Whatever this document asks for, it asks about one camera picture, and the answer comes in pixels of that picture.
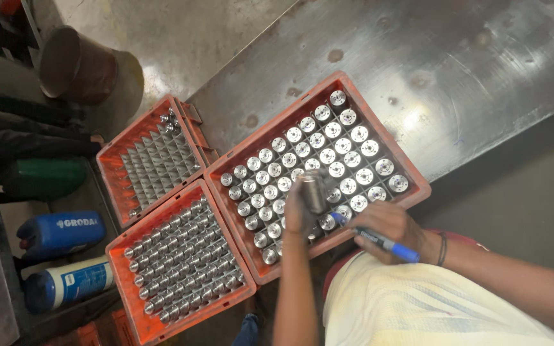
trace person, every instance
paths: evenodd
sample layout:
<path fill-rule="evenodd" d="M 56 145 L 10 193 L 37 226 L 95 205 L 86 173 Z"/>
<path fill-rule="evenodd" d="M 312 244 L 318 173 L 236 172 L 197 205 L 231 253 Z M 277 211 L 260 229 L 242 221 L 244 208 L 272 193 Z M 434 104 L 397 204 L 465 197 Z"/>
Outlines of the person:
<path fill-rule="evenodd" d="M 305 210 L 294 184 L 282 233 L 275 346 L 318 344 L 303 236 L 312 218 Z M 346 227 L 355 226 L 416 250 L 420 263 L 401 263 L 355 237 L 364 251 L 327 277 L 327 345 L 554 345 L 554 270 L 423 230 L 390 202 L 369 204 Z"/>

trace machined steel part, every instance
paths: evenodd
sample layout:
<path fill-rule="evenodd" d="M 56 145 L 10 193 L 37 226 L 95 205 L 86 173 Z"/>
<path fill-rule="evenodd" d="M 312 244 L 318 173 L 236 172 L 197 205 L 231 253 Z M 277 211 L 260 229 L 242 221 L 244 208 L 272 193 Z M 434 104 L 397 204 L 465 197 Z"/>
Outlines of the machined steel part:
<path fill-rule="evenodd" d="M 254 208 L 256 209 L 262 208 L 265 206 L 265 204 L 266 204 L 266 199 L 261 194 L 256 193 L 255 195 L 251 196 L 251 205 Z"/>
<path fill-rule="evenodd" d="M 362 159 L 360 157 L 360 154 L 357 152 L 349 152 L 345 154 L 345 156 L 343 157 L 343 162 L 345 162 L 345 165 L 348 166 L 349 168 L 358 167 L 361 160 Z"/>
<path fill-rule="evenodd" d="M 247 167 L 255 172 L 262 167 L 262 161 L 257 156 L 252 156 L 247 160 Z"/>
<path fill-rule="evenodd" d="M 350 219 L 352 218 L 352 210 L 348 206 L 338 206 L 335 208 L 335 212 L 339 215 L 341 215 L 344 218 L 344 222 L 348 223 L 350 222 Z"/>
<path fill-rule="evenodd" d="M 277 261 L 277 252 L 274 248 L 268 248 L 262 251 L 262 260 L 266 264 L 273 264 Z"/>
<path fill-rule="evenodd" d="M 248 216 L 251 212 L 251 207 L 247 202 L 240 202 L 236 210 L 238 211 L 240 216 Z"/>
<path fill-rule="evenodd" d="M 336 90 L 332 92 L 330 99 L 331 105 L 338 107 L 342 106 L 345 103 L 347 97 L 345 96 L 345 92 L 343 92 L 342 90 Z"/>
<path fill-rule="evenodd" d="M 305 169 L 306 170 L 314 170 L 319 169 L 319 161 L 317 159 L 311 158 L 307 161 L 305 161 Z"/>
<path fill-rule="evenodd" d="M 339 190 L 345 194 L 353 194 L 357 190 L 356 182 L 352 178 L 345 178 L 339 183 Z"/>
<path fill-rule="evenodd" d="M 270 238 L 277 239 L 281 237 L 281 227 L 278 224 L 270 224 L 266 228 L 266 233 Z"/>
<path fill-rule="evenodd" d="M 328 173 L 333 178 L 343 177 L 343 175 L 345 173 L 345 166 L 343 165 L 343 163 L 341 163 L 339 161 L 335 161 L 335 162 L 331 163 L 331 165 L 328 167 Z"/>
<path fill-rule="evenodd" d="M 264 232 L 257 232 L 254 235 L 254 245 L 256 248 L 264 248 L 268 244 L 268 237 Z"/>
<path fill-rule="evenodd" d="M 293 153 L 285 153 L 281 157 L 281 164 L 286 168 L 292 168 L 296 165 L 296 155 Z"/>
<path fill-rule="evenodd" d="M 328 138 L 337 138 L 341 135 L 341 126 L 336 122 L 329 122 L 326 127 L 324 127 L 324 133 Z"/>
<path fill-rule="evenodd" d="M 279 190 L 275 185 L 267 185 L 264 188 L 264 197 L 266 197 L 267 200 L 274 200 L 279 195 Z"/>
<path fill-rule="evenodd" d="M 369 130 L 364 126 L 357 126 L 350 132 L 350 137 L 356 143 L 363 143 L 369 137 Z"/>
<path fill-rule="evenodd" d="M 335 158 L 337 155 L 335 154 L 335 151 L 330 148 L 325 148 L 320 152 L 319 159 L 322 161 L 323 164 L 331 164 L 333 161 L 335 161 Z"/>
<path fill-rule="evenodd" d="M 259 170 L 256 173 L 256 182 L 260 185 L 266 185 L 271 180 L 271 176 L 268 175 L 268 172 L 265 170 Z"/>
<path fill-rule="evenodd" d="M 255 215 L 247 216 L 245 219 L 245 228 L 250 231 L 253 231 L 258 228 L 259 220 Z"/>
<path fill-rule="evenodd" d="M 231 187 L 230 190 L 228 191 L 228 196 L 230 197 L 231 200 L 234 200 L 234 201 L 240 200 L 242 196 L 241 188 L 238 186 Z"/>
<path fill-rule="evenodd" d="M 330 214 L 325 214 L 319 217 L 318 219 L 319 226 L 325 230 L 330 231 L 335 228 L 335 218 Z"/>
<path fill-rule="evenodd" d="M 395 170 L 395 164 L 389 159 L 381 159 L 375 163 L 375 171 L 382 177 L 387 177 Z"/>
<path fill-rule="evenodd" d="M 356 122 L 356 112 L 350 109 L 344 110 L 339 114 L 339 121 L 345 126 L 351 126 Z"/>
<path fill-rule="evenodd" d="M 301 138 L 303 138 L 303 131 L 299 128 L 290 128 L 286 132 L 286 138 L 290 143 L 297 143 Z"/>
<path fill-rule="evenodd" d="M 371 158 L 380 151 L 380 145 L 373 139 L 366 140 L 361 146 L 360 146 L 360 152 L 367 156 L 368 158 Z"/>
<path fill-rule="evenodd" d="M 258 153 L 258 158 L 264 163 L 269 163 L 274 160 L 275 154 L 271 151 L 271 149 L 264 148 Z"/>
<path fill-rule="evenodd" d="M 319 132 L 316 132 L 309 136 L 309 145 L 314 149 L 320 149 L 326 144 L 326 138 Z"/>
<path fill-rule="evenodd" d="M 301 176 L 303 173 L 305 173 L 305 170 L 302 168 L 292 169 L 292 175 L 290 178 L 292 178 L 292 181 L 295 182 L 298 176 Z"/>
<path fill-rule="evenodd" d="M 389 189 L 394 192 L 404 192 L 408 185 L 407 178 L 400 174 L 396 174 L 389 179 Z"/>
<path fill-rule="evenodd" d="M 281 153 L 288 147 L 288 143 L 285 139 L 277 137 L 273 139 L 273 142 L 271 142 L 271 146 L 273 147 L 274 151 Z"/>
<path fill-rule="evenodd" d="M 309 156 L 309 153 L 311 153 L 312 147 L 309 146 L 306 142 L 301 142 L 296 145 L 294 151 L 299 158 L 306 158 L 307 156 Z"/>
<path fill-rule="evenodd" d="M 360 185 L 369 185 L 373 182 L 373 172 L 371 169 L 363 168 L 356 172 L 356 181 Z"/>
<path fill-rule="evenodd" d="M 327 105 L 320 105 L 313 112 L 313 116 L 315 116 L 318 121 L 326 121 L 331 117 L 331 109 L 328 108 Z"/>
<path fill-rule="evenodd" d="M 248 171 L 247 167 L 243 166 L 242 164 L 235 167 L 235 178 L 237 179 L 245 179 L 247 177 Z"/>
<path fill-rule="evenodd" d="M 300 129 L 303 130 L 303 132 L 310 133 L 310 132 L 313 132 L 313 130 L 315 130 L 316 124 L 315 124 L 315 120 L 313 120 L 312 117 L 306 116 L 303 118 L 303 120 L 300 121 L 299 126 L 300 126 Z"/>
<path fill-rule="evenodd" d="M 257 188 L 257 185 L 255 180 L 247 179 L 242 183 L 242 189 L 247 193 L 255 192 L 256 188 Z"/>
<path fill-rule="evenodd" d="M 367 205 L 369 204 L 369 201 L 363 196 L 362 194 L 357 194 L 356 196 L 352 197 L 350 200 L 350 207 L 354 209 L 355 212 L 361 212 L 363 211 Z"/>
<path fill-rule="evenodd" d="M 292 180 L 290 178 L 281 177 L 277 180 L 277 188 L 279 188 L 281 192 L 288 192 L 290 187 L 292 187 Z"/>
<path fill-rule="evenodd" d="M 276 200 L 273 202 L 273 211 L 277 215 L 282 215 L 286 212 L 286 201 Z"/>
<path fill-rule="evenodd" d="M 266 171 L 268 172 L 268 175 L 273 178 L 279 177 L 281 175 L 281 165 L 277 162 L 273 162 L 268 165 Z"/>

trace concrete floor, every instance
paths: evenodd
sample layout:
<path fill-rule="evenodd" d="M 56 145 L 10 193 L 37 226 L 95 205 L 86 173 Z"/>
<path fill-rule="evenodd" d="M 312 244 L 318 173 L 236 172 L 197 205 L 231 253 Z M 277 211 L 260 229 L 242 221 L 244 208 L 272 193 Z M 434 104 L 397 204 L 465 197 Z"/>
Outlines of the concrete floor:
<path fill-rule="evenodd" d="M 117 49 L 119 63 L 135 76 L 119 84 L 113 98 L 128 103 L 110 100 L 88 120 L 89 129 L 112 138 L 166 92 L 186 99 L 293 2 L 176 0 L 133 7 L 132 1 L 34 0 L 33 6 L 43 34 L 62 23 L 72 25 Z M 154 49 L 138 51 L 137 40 L 152 40 Z M 431 198 L 411 209 L 423 226 L 458 232 L 492 251 L 554 268 L 554 116 L 432 186 Z M 333 255 L 312 261 L 317 292 Z M 260 345 L 272 337 L 277 288 L 275 280 L 259 290 L 268 310 Z M 229 345 L 242 316 L 242 306 L 234 306 L 164 344 Z"/>

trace metal cylinder part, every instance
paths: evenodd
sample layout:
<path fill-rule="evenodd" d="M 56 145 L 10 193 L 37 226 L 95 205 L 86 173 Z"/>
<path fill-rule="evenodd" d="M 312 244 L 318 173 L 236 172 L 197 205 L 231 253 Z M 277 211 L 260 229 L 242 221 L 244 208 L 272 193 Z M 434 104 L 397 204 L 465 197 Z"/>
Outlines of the metal cylinder part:
<path fill-rule="evenodd" d="M 368 158 L 371 158 L 380 151 L 380 145 L 377 144 L 377 142 L 373 139 L 366 140 L 361 146 L 360 146 L 360 152 L 367 156 Z"/>
<path fill-rule="evenodd" d="M 327 105 L 318 106 L 313 112 L 313 116 L 315 116 L 318 121 L 326 121 L 331 116 L 331 109 L 328 108 Z"/>
<path fill-rule="evenodd" d="M 394 192 L 404 192 L 408 185 L 407 178 L 400 174 L 396 174 L 389 179 L 389 189 Z"/>
<path fill-rule="evenodd" d="M 262 251 L 262 260 L 266 264 L 273 264 L 277 261 L 277 252 L 274 248 L 268 248 Z"/>
<path fill-rule="evenodd" d="M 328 167 L 328 173 L 333 178 L 340 178 L 345 173 L 345 166 L 343 165 L 343 163 L 335 161 L 331 163 L 331 165 Z"/>
<path fill-rule="evenodd" d="M 296 148 L 294 149 L 294 151 L 296 152 L 296 155 L 298 155 L 298 157 L 306 158 L 309 155 L 309 153 L 311 153 L 312 147 L 305 142 L 301 142 L 296 145 Z"/>
<path fill-rule="evenodd" d="M 358 194 L 350 200 L 350 207 L 352 207 L 355 212 L 361 212 L 367 207 L 368 203 L 365 196 Z"/>
<path fill-rule="evenodd" d="M 268 244 L 268 237 L 264 232 L 257 232 L 256 235 L 254 235 L 254 245 L 256 248 L 264 248 Z"/>
<path fill-rule="evenodd" d="M 313 118 L 310 116 L 304 117 L 298 125 L 300 126 L 300 129 L 303 130 L 303 132 L 305 133 L 313 132 L 316 127 L 315 120 L 313 120 Z"/>
<path fill-rule="evenodd" d="M 303 138 L 303 131 L 299 128 L 290 128 L 286 132 L 286 138 L 290 143 L 297 143 L 301 138 Z"/>
<path fill-rule="evenodd" d="M 337 138 L 341 135 L 341 126 L 336 122 L 329 122 L 324 128 L 324 133 L 328 138 Z"/>
<path fill-rule="evenodd" d="M 263 207 L 260 209 L 260 211 L 258 211 L 258 215 L 260 216 L 260 220 L 264 222 L 269 222 L 273 220 L 274 217 L 273 209 L 271 209 L 270 207 Z"/>
<path fill-rule="evenodd" d="M 268 172 L 268 175 L 273 178 L 279 177 L 281 175 L 281 165 L 277 162 L 273 162 L 268 165 L 266 171 Z"/>
<path fill-rule="evenodd" d="M 285 139 L 281 137 L 277 137 L 273 139 L 273 142 L 271 142 L 271 146 L 273 147 L 274 151 L 281 153 L 284 150 L 286 150 L 286 148 L 288 147 L 288 143 L 286 142 Z"/>
<path fill-rule="evenodd" d="M 330 214 L 325 214 L 319 217 L 318 219 L 319 226 L 325 230 L 330 231 L 333 228 L 335 228 L 335 218 L 331 216 Z"/>
<path fill-rule="evenodd" d="M 339 190 L 345 194 L 353 194 L 357 190 L 356 182 L 352 178 L 345 178 L 341 180 Z"/>
<path fill-rule="evenodd" d="M 332 92 L 330 99 L 331 105 L 338 107 L 342 106 L 345 103 L 347 97 L 345 96 L 345 92 L 343 92 L 342 90 L 336 90 Z"/>
<path fill-rule="evenodd" d="M 270 224 L 266 228 L 266 233 L 270 238 L 277 239 L 281 237 L 281 227 L 278 224 Z"/>
<path fill-rule="evenodd" d="M 257 188 L 257 185 L 255 180 L 247 179 L 242 183 L 242 189 L 247 193 L 255 192 L 256 188 Z"/>
<path fill-rule="evenodd" d="M 292 180 L 290 180 L 290 178 L 281 177 L 277 180 L 277 188 L 279 188 L 280 191 L 287 192 L 290 190 L 290 187 L 292 187 Z"/>
<path fill-rule="evenodd" d="M 344 126 L 351 126 L 356 122 L 356 118 L 356 112 L 350 109 L 344 110 L 341 114 L 339 114 L 339 121 Z"/>
<path fill-rule="evenodd" d="M 389 176 L 395 170 L 395 164 L 389 159 L 381 159 L 375 163 L 375 171 L 383 177 Z"/>
<path fill-rule="evenodd" d="M 220 181 L 222 182 L 222 185 L 223 185 L 223 186 L 230 186 L 230 185 L 232 185 L 232 182 L 233 182 L 232 174 L 230 174 L 230 173 L 224 173 L 224 174 L 222 174 L 222 177 L 221 177 Z"/>
<path fill-rule="evenodd" d="M 262 208 L 265 206 L 265 204 L 266 204 L 266 200 L 264 196 L 262 196 L 261 194 L 256 193 L 255 195 L 251 196 L 251 205 L 254 208 L 256 209 Z"/>
<path fill-rule="evenodd" d="M 250 231 L 253 231 L 258 228 L 258 217 L 255 215 L 247 216 L 245 219 L 245 228 L 247 228 Z"/>
<path fill-rule="evenodd" d="M 341 201 L 341 191 L 336 187 L 331 187 L 326 193 L 328 203 L 339 203 Z"/>
<path fill-rule="evenodd" d="M 286 212 L 286 201 L 276 200 L 273 202 L 273 211 L 277 215 L 282 215 Z"/>
<path fill-rule="evenodd" d="M 268 172 L 265 170 L 259 170 L 258 173 L 256 173 L 256 182 L 260 185 L 266 185 L 268 184 L 268 181 L 271 179 L 271 176 L 268 175 Z"/>
<path fill-rule="evenodd" d="M 228 196 L 230 197 L 231 200 L 234 200 L 234 201 L 240 200 L 242 196 L 241 188 L 238 186 L 231 187 L 230 190 L 228 191 Z"/>
<path fill-rule="evenodd" d="M 296 165 L 296 155 L 293 153 L 285 153 L 281 157 L 281 163 L 286 168 L 292 168 Z"/>
<path fill-rule="evenodd" d="M 264 197 L 267 199 L 267 200 L 274 200 L 275 198 L 277 198 L 277 196 L 279 195 L 279 190 L 277 189 L 276 186 L 274 185 L 267 185 L 265 188 L 264 188 Z"/>
<path fill-rule="evenodd" d="M 357 126 L 350 132 L 350 137 L 356 143 L 363 143 L 369 137 L 369 130 L 364 126 Z"/>
<path fill-rule="evenodd" d="M 369 185 L 373 182 L 373 172 L 371 169 L 363 168 L 356 172 L 356 181 L 360 185 Z"/>
<path fill-rule="evenodd" d="M 251 207 L 247 202 L 240 202 L 238 207 L 236 208 L 236 211 L 238 211 L 240 216 L 248 216 L 251 212 Z"/>
<path fill-rule="evenodd" d="M 316 132 L 309 136 L 309 145 L 311 145 L 312 148 L 320 149 L 324 144 L 326 144 L 326 138 L 321 133 Z"/>
<path fill-rule="evenodd" d="M 360 157 L 360 154 L 357 152 L 349 152 L 345 154 L 345 156 L 343 157 L 343 162 L 345 162 L 345 165 L 348 166 L 349 168 L 358 167 L 361 160 L 362 159 Z"/>
<path fill-rule="evenodd" d="M 262 167 L 262 161 L 256 156 L 252 156 L 247 160 L 247 167 L 254 172 Z"/>
<path fill-rule="evenodd" d="M 302 168 L 292 169 L 292 175 L 290 176 L 290 178 L 292 178 L 292 181 L 295 182 L 297 177 L 304 173 L 305 173 L 305 170 Z"/>
<path fill-rule="evenodd" d="M 247 167 L 243 166 L 242 164 L 235 167 L 235 178 L 237 179 L 245 179 L 247 177 Z"/>
<path fill-rule="evenodd" d="M 305 169 L 306 170 L 319 169 L 319 161 L 313 158 L 305 161 Z"/>
<path fill-rule="evenodd" d="M 323 164 L 331 164 L 333 161 L 335 161 L 335 158 L 337 155 L 335 154 L 335 151 L 330 148 L 325 148 L 320 152 L 319 159 L 322 161 Z"/>

